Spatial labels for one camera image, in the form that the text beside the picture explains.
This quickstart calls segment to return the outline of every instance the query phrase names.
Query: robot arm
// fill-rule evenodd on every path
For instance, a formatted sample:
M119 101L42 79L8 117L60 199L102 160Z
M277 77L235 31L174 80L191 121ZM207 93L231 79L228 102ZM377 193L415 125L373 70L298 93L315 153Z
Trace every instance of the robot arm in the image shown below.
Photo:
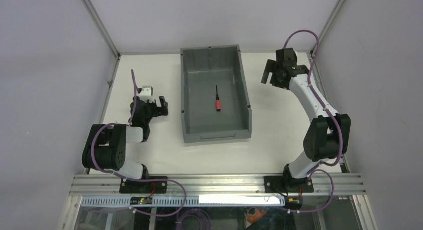
M286 189L295 189L307 180L307 172L321 161L336 158L339 151L339 138L332 119L312 93L305 65L297 65L297 56L292 48L276 51L276 61L268 60L261 83L266 83L272 73L270 84L290 90L300 101L310 120L310 127L303 141L304 151L298 158L287 164L283 171L283 183ZM343 154L347 150L351 120L347 114L339 114L329 105L320 91L317 95L323 100L326 108L335 116L341 127L343 136Z
M145 165L126 158L126 143L146 142L150 135L150 121L153 117L168 115L168 103L163 96L159 96L161 106L157 106L151 86L142 86L137 92L137 96L134 97L136 105L131 126L115 124L104 129L95 141L94 156L99 167L106 171L113 171L133 179L148 179L149 174ZM91 145L94 136L103 126L104 124L91 126L82 153L82 164L86 168L95 169L91 159Z

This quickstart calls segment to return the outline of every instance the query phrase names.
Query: red wire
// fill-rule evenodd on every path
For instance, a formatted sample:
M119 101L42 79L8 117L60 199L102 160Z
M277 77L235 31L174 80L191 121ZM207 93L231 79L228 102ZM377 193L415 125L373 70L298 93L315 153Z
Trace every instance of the red wire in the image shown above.
M152 183L152 184L151 184L151 186L153 186L153 187L154 187L154 189L153 189L153 191L150 193L150 195L148 195L148 198L149 198L149 197L151 197L151 196L154 194L154 192L156 191L156 185L155 185L154 183Z

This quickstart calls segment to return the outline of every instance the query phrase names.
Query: gray plastic bin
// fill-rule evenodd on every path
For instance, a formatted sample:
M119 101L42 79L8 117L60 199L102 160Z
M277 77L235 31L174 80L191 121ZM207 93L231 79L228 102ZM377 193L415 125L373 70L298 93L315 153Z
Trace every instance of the gray plastic bin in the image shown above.
M217 85L221 111L215 108ZM251 137L251 106L239 45L181 49L185 143Z

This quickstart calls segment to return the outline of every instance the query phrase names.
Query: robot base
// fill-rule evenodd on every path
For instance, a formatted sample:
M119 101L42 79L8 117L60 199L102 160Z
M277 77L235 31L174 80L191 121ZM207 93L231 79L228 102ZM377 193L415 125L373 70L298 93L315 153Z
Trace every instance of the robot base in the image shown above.
M313 182L311 179L305 178L300 184L286 186L283 183L282 175L279 176L264 176L264 191L266 193L280 194L280 193L312 193L314 192Z
M151 176L149 179L168 179L166 176ZM155 194L165 194L168 188L167 181L154 181L154 182L132 182L123 180L120 183L119 193L121 194L150 194L154 190Z

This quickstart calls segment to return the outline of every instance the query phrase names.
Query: glass panel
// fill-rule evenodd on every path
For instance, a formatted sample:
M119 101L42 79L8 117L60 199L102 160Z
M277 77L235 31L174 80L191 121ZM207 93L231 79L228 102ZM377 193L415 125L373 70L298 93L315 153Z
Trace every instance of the glass panel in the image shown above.
M315 209L326 197L302 198L302 210ZM169 214L175 207L139 208ZM75 230L359 230L350 198L333 198L315 213L290 213L277 207L183 208L170 217L150 217L128 208L82 207Z

